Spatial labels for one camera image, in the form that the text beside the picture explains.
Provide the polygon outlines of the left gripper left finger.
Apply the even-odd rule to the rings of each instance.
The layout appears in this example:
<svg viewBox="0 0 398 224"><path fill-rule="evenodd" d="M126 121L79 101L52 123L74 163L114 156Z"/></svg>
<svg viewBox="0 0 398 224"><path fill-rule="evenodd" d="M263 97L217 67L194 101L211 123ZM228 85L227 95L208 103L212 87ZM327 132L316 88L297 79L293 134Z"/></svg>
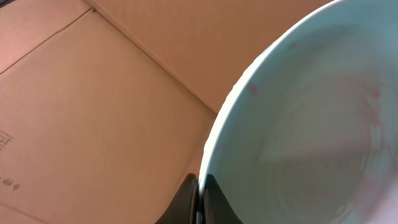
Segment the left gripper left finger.
<svg viewBox="0 0 398 224"><path fill-rule="evenodd" d="M198 179L189 173L169 206L155 224L194 224L197 215Z"/></svg>

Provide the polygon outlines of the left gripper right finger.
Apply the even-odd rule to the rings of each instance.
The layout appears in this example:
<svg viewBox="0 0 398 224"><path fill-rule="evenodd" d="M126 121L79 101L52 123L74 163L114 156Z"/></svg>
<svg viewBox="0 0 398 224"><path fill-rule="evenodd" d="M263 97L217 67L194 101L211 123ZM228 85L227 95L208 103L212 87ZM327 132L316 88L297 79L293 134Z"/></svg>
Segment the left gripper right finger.
<svg viewBox="0 0 398 224"><path fill-rule="evenodd" d="M204 224L243 224L212 174L206 177L202 208Z"/></svg>

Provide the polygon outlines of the light blue plate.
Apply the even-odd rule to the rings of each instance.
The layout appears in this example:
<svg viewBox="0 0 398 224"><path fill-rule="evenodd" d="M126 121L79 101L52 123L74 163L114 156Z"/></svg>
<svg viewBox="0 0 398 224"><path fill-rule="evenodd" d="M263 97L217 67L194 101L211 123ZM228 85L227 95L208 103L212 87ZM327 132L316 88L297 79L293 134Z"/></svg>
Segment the light blue plate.
<svg viewBox="0 0 398 224"><path fill-rule="evenodd" d="M206 140L212 182L243 223L397 222L397 0L332 1L265 49Z"/></svg>

